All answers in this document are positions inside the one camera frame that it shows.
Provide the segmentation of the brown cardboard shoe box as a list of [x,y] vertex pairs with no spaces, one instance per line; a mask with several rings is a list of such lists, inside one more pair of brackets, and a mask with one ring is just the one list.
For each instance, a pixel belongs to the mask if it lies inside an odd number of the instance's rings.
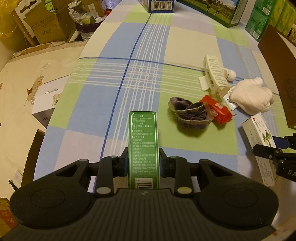
[[287,126],[295,129],[295,44],[269,25],[258,47],[273,75]]

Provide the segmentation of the plaid bed sheet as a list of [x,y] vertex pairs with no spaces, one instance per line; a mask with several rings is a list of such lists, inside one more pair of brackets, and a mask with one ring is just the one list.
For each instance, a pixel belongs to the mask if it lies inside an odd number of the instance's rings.
[[261,180],[242,123],[234,111],[223,125],[203,132],[177,125],[168,108],[171,97],[199,101],[205,55],[236,72],[235,83],[261,77],[275,102],[264,113],[275,136],[291,135],[278,90],[257,42],[243,25],[226,28],[181,3],[171,14],[149,14],[138,1],[122,1],[84,47],[47,127],[34,178],[78,159],[98,162],[119,155],[128,144],[128,115],[150,110],[158,115],[159,145],[169,156],[189,162],[210,159]]

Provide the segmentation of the green medicine box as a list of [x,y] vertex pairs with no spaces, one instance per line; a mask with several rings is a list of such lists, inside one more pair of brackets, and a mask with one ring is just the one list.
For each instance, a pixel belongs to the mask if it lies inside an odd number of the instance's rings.
[[159,188],[159,139],[156,112],[131,111],[129,113],[128,160],[129,188]]

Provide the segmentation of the red candy packet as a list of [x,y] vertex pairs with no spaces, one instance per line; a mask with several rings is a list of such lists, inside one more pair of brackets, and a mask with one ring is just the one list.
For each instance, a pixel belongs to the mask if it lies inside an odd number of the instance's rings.
[[200,102],[206,103],[211,109],[215,122],[224,125],[232,120],[233,114],[222,103],[216,101],[209,95],[205,95]]

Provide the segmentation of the white knitted sock bundle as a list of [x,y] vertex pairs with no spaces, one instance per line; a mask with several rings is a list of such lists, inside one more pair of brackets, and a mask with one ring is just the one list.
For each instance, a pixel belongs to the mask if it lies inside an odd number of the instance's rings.
[[267,112],[274,99],[272,91],[263,84],[260,77],[241,80],[234,86],[229,100],[249,115]]

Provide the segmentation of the green tissue pack bundle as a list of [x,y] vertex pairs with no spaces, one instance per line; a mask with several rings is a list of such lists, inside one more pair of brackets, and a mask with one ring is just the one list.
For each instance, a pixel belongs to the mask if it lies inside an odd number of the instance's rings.
[[260,42],[269,25],[288,36],[295,23],[295,3],[286,0],[256,1],[245,30]]

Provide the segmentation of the white pill bottle yellow label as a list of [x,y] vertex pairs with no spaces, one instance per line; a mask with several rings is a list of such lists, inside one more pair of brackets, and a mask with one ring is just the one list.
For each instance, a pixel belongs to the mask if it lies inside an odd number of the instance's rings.
[[236,73],[228,68],[223,68],[223,73],[227,81],[233,82],[236,78]]

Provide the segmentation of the white plastic bag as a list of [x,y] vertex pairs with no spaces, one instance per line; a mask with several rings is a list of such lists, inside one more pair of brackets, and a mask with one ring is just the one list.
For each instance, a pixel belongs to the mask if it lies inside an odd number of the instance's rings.
[[82,26],[99,23],[103,20],[103,18],[98,15],[95,8],[90,11],[86,10],[82,1],[70,2],[68,4],[68,9],[72,20]]

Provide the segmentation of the white box on bed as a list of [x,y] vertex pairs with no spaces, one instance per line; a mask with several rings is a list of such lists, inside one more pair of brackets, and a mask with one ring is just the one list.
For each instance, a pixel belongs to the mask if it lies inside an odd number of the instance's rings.
[[69,75],[42,84],[35,94],[32,115],[47,128]]

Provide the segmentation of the green cow milk box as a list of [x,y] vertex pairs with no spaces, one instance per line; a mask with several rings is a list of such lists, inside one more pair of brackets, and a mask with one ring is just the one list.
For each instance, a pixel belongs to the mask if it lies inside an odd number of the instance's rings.
[[184,0],[178,2],[230,28],[239,24],[248,0]]

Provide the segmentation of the yellow plastic bag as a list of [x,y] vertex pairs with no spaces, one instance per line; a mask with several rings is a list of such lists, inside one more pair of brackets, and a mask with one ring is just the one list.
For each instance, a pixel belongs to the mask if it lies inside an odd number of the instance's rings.
[[16,22],[11,15],[19,5],[19,0],[0,0],[0,38],[5,39],[13,35],[16,30]]

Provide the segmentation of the dark brown fuzzy socks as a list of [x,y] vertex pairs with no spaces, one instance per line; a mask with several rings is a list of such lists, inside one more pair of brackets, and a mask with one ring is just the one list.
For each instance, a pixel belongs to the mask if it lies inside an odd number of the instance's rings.
[[180,97],[172,97],[168,107],[177,123],[186,128],[204,130],[214,120],[210,106],[205,102],[193,103]]

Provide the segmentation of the blue milk carton box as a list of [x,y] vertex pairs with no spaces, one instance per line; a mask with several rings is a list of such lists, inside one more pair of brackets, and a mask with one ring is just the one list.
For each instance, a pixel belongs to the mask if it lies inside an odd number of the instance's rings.
[[173,13],[174,0],[138,0],[144,9],[150,13]]

